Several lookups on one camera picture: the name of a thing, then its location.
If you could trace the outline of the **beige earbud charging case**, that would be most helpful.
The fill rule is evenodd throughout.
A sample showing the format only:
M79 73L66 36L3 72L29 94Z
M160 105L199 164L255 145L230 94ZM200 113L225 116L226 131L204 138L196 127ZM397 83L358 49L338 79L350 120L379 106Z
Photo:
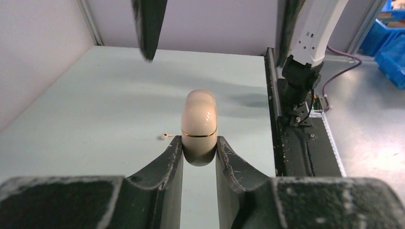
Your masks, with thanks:
M209 164L215 155L218 120L214 95L204 89L191 91L181 115L181 140L186 161L196 167Z

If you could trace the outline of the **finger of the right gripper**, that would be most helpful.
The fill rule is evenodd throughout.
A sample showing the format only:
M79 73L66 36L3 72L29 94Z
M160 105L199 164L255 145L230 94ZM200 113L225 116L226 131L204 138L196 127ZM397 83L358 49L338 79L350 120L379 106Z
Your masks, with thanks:
M158 49L167 0L132 0L138 45L143 58L153 61Z

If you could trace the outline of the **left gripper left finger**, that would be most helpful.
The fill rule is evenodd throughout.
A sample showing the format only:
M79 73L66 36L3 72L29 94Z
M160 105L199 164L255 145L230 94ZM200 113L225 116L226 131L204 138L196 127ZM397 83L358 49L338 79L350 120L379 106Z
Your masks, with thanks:
M129 177L13 177L0 186L3 229L177 229L182 142Z

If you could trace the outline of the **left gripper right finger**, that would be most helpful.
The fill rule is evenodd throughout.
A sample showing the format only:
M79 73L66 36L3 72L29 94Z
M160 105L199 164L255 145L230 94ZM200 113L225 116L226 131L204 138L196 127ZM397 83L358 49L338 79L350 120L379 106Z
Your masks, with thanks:
M269 177L217 138L222 229L402 229L405 208L383 181L351 177Z

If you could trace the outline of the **beige earbud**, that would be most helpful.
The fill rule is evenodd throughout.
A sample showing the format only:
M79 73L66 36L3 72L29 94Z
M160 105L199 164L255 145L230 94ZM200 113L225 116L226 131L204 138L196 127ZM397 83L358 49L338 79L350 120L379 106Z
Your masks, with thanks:
M160 135L161 140L166 140L166 139L168 139L170 137L174 137L174 134L163 133L163 134Z

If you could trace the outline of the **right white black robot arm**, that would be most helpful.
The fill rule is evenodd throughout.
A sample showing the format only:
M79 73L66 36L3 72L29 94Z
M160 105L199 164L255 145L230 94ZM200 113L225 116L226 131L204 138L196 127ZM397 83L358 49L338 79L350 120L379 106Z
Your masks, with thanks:
M286 1L277 61L287 80L282 92L286 104L302 104L307 93L318 85L328 42L347 3L346 0L313 1L301 33L293 44L298 15L307 3L304 0ZM131 7L141 53L146 61L151 62L158 48L167 1L133 0Z

